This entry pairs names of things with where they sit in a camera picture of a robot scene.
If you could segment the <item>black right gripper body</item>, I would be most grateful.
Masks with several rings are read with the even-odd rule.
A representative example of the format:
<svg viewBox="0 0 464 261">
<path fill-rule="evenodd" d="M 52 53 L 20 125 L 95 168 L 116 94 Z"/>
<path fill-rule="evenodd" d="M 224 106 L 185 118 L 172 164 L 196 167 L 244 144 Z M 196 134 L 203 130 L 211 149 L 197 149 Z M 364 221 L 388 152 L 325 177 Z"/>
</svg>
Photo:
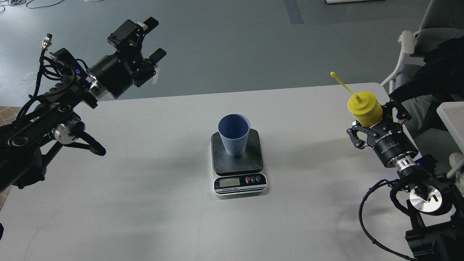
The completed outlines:
<svg viewBox="0 0 464 261">
<path fill-rule="evenodd" d="M 367 146 L 371 147 L 384 167 L 395 167 L 399 158 L 418 155 L 419 150 L 404 132 L 399 123 L 383 126 L 381 122 L 365 128 Z"/>
</svg>

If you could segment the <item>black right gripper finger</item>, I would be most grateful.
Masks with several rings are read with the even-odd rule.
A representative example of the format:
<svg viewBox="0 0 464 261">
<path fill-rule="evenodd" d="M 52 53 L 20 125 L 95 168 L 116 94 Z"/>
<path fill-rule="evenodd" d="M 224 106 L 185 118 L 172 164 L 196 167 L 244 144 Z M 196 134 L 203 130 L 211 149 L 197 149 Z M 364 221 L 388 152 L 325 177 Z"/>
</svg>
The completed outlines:
<svg viewBox="0 0 464 261">
<path fill-rule="evenodd" d="M 362 126 L 358 121 L 353 121 L 352 126 L 346 129 L 346 133 L 348 134 L 353 146 L 355 148 L 363 150 L 365 147 L 369 145 L 367 142 L 367 138 L 365 140 L 359 138 L 359 132 L 366 134 L 368 137 L 370 136 L 370 129 Z"/>
<path fill-rule="evenodd" d="M 404 124 L 411 120 L 411 114 L 405 107 L 395 99 L 390 99 L 388 102 L 381 105 L 382 109 L 382 125 Z"/>
</svg>

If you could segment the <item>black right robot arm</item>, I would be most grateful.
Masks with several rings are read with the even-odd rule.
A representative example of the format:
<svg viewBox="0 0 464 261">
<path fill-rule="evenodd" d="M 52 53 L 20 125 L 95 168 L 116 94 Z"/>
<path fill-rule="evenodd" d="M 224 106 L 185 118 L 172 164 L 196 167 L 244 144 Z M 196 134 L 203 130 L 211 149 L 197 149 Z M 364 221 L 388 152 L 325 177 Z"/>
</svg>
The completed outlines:
<svg viewBox="0 0 464 261">
<path fill-rule="evenodd" d="M 354 147 L 371 147 L 385 167 L 395 167 L 399 178 L 380 180 L 364 195 L 358 209 L 361 228 L 374 245 L 409 261 L 462 261 L 463 260 L 463 196 L 448 177 L 432 174 L 414 157 L 419 151 L 405 134 L 402 124 L 393 120 L 409 120 L 411 115 L 394 99 L 381 105 L 380 120 L 366 127 L 359 120 L 347 129 Z M 396 252 L 375 239 L 363 221 L 364 205 L 378 188 L 390 187 L 393 205 L 407 215 L 411 229 L 405 240 L 413 257 Z"/>
</svg>

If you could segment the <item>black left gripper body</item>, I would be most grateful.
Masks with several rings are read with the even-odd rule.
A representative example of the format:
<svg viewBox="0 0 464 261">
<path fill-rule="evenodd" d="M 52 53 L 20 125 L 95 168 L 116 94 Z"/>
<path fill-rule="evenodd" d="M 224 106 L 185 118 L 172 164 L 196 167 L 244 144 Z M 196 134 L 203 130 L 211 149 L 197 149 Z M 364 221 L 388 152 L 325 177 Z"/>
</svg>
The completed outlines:
<svg viewBox="0 0 464 261">
<path fill-rule="evenodd" d="M 105 55 L 89 67 L 87 73 L 94 84 L 105 88 L 110 97 L 117 99 L 131 86 L 141 87 L 152 78 L 153 75 L 138 76 L 136 72 L 142 57 L 141 53 Z"/>
</svg>

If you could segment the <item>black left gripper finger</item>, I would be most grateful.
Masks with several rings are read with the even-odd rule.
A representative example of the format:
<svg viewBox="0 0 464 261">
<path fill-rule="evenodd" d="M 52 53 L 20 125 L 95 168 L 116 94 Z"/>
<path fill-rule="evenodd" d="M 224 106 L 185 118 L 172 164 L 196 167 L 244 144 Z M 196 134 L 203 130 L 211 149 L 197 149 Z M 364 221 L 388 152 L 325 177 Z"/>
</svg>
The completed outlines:
<svg viewBox="0 0 464 261">
<path fill-rule="evenodd" d="M 114 54 L 141 53 L 145 36 L 158 25 L 159 22 L 154 17 L 149 17 L 144 22 L 128 19 L 109 35 L 107 42 L 115 49 Z"/>
<path fill-rule="evenodd" d="M 167 55 L 167 52 L 162 49 L 158 48 L 154 53 L 152 53 L 148 58 L 143 58 L 138 63 L 136 72 L 138 76 L 148 76 L 155 73 L 155 69 L 157 68 L 157 64 L 161 61 L 164 56 Z"/>
</svg>

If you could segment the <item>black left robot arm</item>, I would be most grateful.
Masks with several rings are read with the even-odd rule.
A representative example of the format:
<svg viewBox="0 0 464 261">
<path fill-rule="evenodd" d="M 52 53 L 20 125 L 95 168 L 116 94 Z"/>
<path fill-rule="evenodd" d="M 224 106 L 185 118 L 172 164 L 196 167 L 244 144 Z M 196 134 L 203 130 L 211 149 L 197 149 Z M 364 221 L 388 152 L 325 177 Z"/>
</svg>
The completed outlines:
<svg viewBox="0 0 464 261">
<path fill-rule="evenodd" d="M 153 17 L 137 23 L 126 20 L 107 39 L 115 52 L 91 67 L 65 48 L 46 56 L 53 36 L 45 36 L 34 93 L 16 119 L 1 126 L 1 192 L 45 180 L 48 165 L 63 147 L 106 154 L 74 108 L 83 102 L 94 109 L 103 96 L 118 99 L 131 86 L 141 87 L 156 76 L 167 52 L 158 48 L 144 58 L 141 49 L 145 36 L 158 25 Z"/>
</svg>

